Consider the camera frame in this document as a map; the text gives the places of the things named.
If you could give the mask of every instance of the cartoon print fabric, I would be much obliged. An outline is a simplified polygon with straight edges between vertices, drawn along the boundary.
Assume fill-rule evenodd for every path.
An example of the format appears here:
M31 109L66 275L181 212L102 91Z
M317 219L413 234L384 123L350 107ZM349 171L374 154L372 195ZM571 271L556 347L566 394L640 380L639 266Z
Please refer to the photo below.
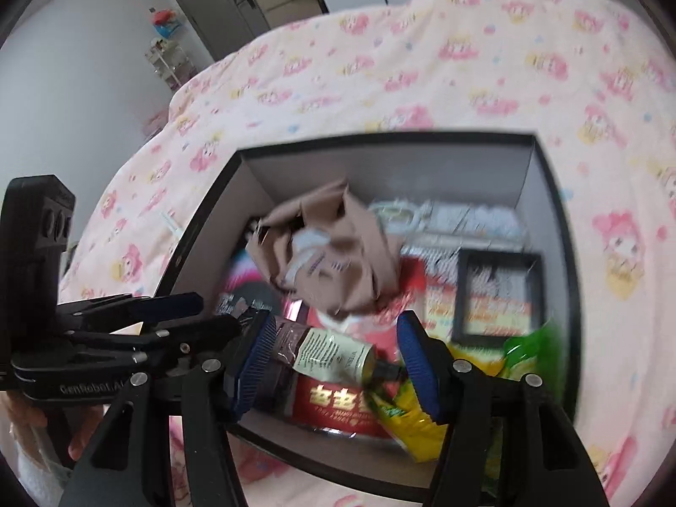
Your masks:
M575 425L628 507L676 438L676 65L610 0L413 0L266 33L176 93L102 194L61 300L153 294L237 148L429 128L537 134L577 252ZM396 504L320 481L310 498L307 475L239 459L252 507L273 489L288 505Z

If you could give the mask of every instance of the yellow snack bag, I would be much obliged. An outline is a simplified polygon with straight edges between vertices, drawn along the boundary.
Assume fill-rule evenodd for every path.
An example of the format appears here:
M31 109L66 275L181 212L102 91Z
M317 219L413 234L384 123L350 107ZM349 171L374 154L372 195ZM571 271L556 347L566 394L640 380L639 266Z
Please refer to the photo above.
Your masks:
M378 421L415 461L439 458L448 426L436 425L422 411L410 380L400 385L392 402L374 391L368 391L367 396Z
M476 347L458 347L453 344L449 344L447 347L451 351L453 358L468 360L483 373L491 377L498 375L505 365L504 355L499 351Z

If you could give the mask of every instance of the metal screw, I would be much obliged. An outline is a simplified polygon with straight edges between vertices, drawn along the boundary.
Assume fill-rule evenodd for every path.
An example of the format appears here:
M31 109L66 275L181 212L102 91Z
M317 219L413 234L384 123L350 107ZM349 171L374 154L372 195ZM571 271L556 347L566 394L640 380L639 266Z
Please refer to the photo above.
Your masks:
M138 387L139 385L142 385L146 381L148 381L148 374L144 374L143 372L139 372L137 374L134 374L131 376L131 384L133 387Z
M531 387L539 387L542 384L542 377L537 374L526 375L526 383Z
M207 372L207 374L218 371L220 368L221 362L215 358L210 358L209 360L202 362L202 370Z
M145 362L146 360L148 360L148 355L143 352L134 353L133 355L131 355L131 360L133 360L137 364L141 364L141 362Z
M472 371L472 364L466 360L456 360L453 363L453 369L461 374L466 374L467 372Z

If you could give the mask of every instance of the red object on shelf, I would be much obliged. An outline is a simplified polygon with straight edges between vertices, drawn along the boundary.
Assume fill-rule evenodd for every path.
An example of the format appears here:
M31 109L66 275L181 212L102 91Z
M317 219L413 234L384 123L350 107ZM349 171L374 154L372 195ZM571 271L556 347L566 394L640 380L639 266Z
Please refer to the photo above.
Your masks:
M314 428L390 438L366 405L360 389L322 383L299 374L292 421Z
M176 13L170 9L163 9L162 11L155 11L153 13L153 24L154 25L163 25L171 21Z

